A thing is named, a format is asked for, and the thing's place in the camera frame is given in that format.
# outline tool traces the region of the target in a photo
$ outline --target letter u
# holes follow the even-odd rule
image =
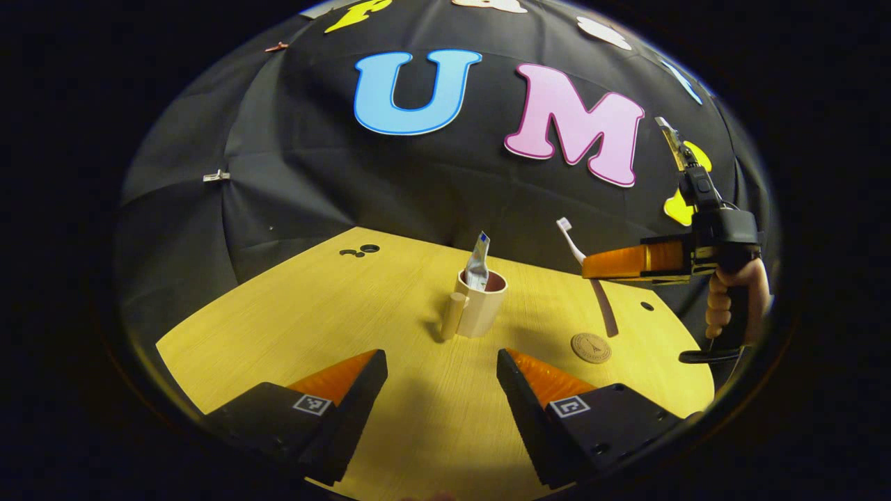
[[[380,53],[356,63],[356,119],[364,127],[393,136],[416,136],[445,127],[461,111],[470,65],[483,56],[472,51],[433,51],[427,59],[437,64],[433,97],[423,108],[404,110],[393,104],[399,67],[412,60],[409,53]]]

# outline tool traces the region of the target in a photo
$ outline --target pink letter m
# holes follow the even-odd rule
[[[637,123],[644,115],[640,105],[610,92],[588,111],[561,71],[520,64],[517,72],[527,80],[526,109],[519,131],[504,138],[508,150],[533,159],[550,159],[554,146],[548,141],[548,126],[553,118],[569,165],[576,165],[603,136],[600,152],[588,159],[588,170],[614,185],[634,185],[634,143]]]

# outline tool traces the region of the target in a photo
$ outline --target wooden table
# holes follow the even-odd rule
[[[380,251],[340,255],[366,243]],[[559,235],[554,245],[564,245]],[[498,242],[492,251],[498,253]],[[490,256],[507,297],[483,338],[438,330],[455,276],[470,256],[353,228],[242,284],[185,319],[158,342],[170,373],[208,413],[259,382],[282,386],[368,349],[387,352],[380,391],[343,481],[359,499],[427,497],[449,489],[462,501],[533,499],[542,486],[495,377],[510,347],[595,386],[622,382],[680,417],[714,397],[706,365],[678,353],[696,342],[652,291],[603,287],[619,334],[612,357],[589,364],[573,353],[576,333],[607,339],[592,286],[578,275]],[[642,307],[646,301],[654,307]]]

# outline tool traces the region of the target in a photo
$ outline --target round wooden coaster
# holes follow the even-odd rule
[[[600,336],[581,333],[572,337],[572,350],[579,358],[592,364],[602,364],[609,360],[612,349]]]

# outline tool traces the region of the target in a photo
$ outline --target cup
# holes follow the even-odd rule
[[[481,338],[486,335],[495,323],[495,317],[506,292],[507,281],[492,270],[489,270],[485,291],[468,287],[464,282],[464,270],[458,272],[458,279],[443,321],[443,339],[452,337],[452,325],[456,324],[454,334],[468,338]]]

